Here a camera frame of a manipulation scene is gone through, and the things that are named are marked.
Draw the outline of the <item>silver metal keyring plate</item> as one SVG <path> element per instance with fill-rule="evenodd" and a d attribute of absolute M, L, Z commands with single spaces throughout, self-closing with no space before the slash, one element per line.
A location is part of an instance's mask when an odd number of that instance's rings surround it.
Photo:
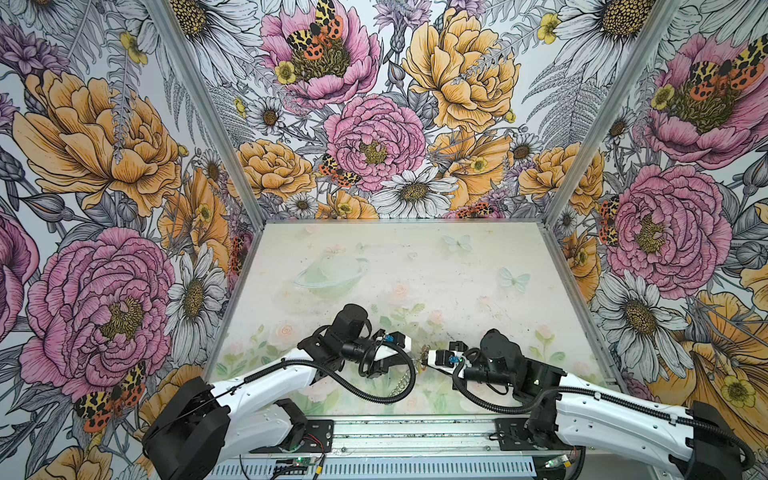
<path fill-rule="evenodd" d="M 426 369 L 425 362 L 428 360 L 428 351 L 429 346 L 423 345 L 418 352 L 418 356 L 412 358 L 414 371 L 411 372 L 409 369 L 406 369 L 403 376 L 396 382 L 390 392 L 390 396 L 395 398 L 395 403 L 405 399 L 415 388 L 417 382 L 415 377 Z"/>

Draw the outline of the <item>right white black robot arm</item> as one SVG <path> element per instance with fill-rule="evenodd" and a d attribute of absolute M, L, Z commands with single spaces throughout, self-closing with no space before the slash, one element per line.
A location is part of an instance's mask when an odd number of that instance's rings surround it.
<path fill-rule="evenodd" d="M 594 448 L 684 479 L 739 479 L 756 463 L 752 449 L 711 405 L 667 405 L 601 387 L 526 357 L 496 329 L 477 347 L 456 341 L 430 350 L 422 363 L 449 375 L 472 404 L 518 419 L 497 429 L 502 446 Z"/>

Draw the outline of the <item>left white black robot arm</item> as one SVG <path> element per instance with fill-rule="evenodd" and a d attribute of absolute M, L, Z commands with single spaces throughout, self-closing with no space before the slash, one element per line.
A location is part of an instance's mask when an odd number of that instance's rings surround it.
<path fill-rule="evenodd" d="M 374 330 L 363 307 L 347 304 L 278 360 L 230 380 L 186 381 L 144 434 L 142 453 L 162 479 L 203 479 L 219 463 L 253 450 L 292 451 L 313 435 L 290 395 L 330 379 L 366 402 L 398 403 L 416 383 L 411 350 L 410 337 Z M 404 367 L 405 383 L 388 395 L 365 392 L 341 376 L 348 363 L 361 378 Z"/>

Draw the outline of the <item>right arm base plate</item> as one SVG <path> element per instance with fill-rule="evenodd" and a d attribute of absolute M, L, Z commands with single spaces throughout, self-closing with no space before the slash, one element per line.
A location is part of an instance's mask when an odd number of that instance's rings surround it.
<path fill-rule="evenodd" d="M 536 451 L 532 434 L 526 428 L 527 419 L 517 417 L 501 417 L 494 420 L 494 431 L 489 440 L 496 442 L 504 452 Z"/>

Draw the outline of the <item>aluminium front rail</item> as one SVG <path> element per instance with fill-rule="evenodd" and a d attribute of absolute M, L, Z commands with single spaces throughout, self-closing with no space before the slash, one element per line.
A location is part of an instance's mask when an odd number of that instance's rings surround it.
<path fill-rule="evenodd" d="M 329 457 L 426 457 L 485 455 L 558 455 L 571 449 L 560 442 L 546 446 L 533 437 L 536 451 L 501 451 L 489 440 L 494 420 L 511 415 L 406 415 L 406 416 L 307 416 L 291 419 L 283 411 L 265 410 L 230 427 L 218 464 L 249 455 L 299 456 L 322 453 L 279 453 L 272 447 L 281 443 L 293 427 L 303 427 L 308 420 L 335 422 Z"/>

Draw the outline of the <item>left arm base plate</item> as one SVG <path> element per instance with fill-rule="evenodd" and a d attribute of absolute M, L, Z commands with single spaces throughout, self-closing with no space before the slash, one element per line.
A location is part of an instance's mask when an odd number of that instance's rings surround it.
<path fill-rule="evenodd" d="M 293 427 L 287 437 L 271 450 L 279 453 L 330 453 L 334 433 L 333 420 L 308 420 L 301 428 Z"/>

